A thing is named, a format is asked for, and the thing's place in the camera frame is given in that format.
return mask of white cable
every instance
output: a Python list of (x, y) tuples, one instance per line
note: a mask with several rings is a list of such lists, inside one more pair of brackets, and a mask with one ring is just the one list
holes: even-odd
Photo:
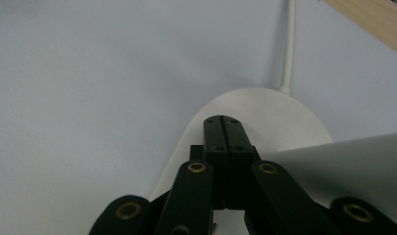
[(286, 34), (286, 55), (284, 59), (283, 78), (278, 91), (291, 95), (291, 79), (293, 69), (293, 50), (295, 47), (295, 21), (296, 21), (296, 0), (287, 0), (287, 34)]

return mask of white circular object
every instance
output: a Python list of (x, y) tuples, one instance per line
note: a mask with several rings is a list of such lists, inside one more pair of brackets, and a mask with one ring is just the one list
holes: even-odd
[[(203, 144), (203, 121), (217, 115), (240, 120), (262, 159), (269, 153), (332, 142), (321, 121), (292, 97), (266, 88), (233, 90), (208, 103), (186, 126), (150, 200), (171, 189), (178, 168), (188, 161), (190, 145)], [(245, 234), (243, 218), (242, 211), (216, 211), (215, 234)]]

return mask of white fabric surface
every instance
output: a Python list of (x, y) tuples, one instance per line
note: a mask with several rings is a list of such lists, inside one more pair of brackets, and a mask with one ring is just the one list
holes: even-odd
[[(397, 53), (298, 0), (293, 94), (335, 141), (397, 132)], [(147, 197), (226, 91), (279, 85), (284, 1), (0, 0), (0, 235), (87, 234)]]

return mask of wooden surface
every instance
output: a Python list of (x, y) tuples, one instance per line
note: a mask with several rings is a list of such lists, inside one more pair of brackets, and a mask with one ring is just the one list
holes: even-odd
[(354, 23), (397, 51), (397, 5), (389, 0), (325, 0)]

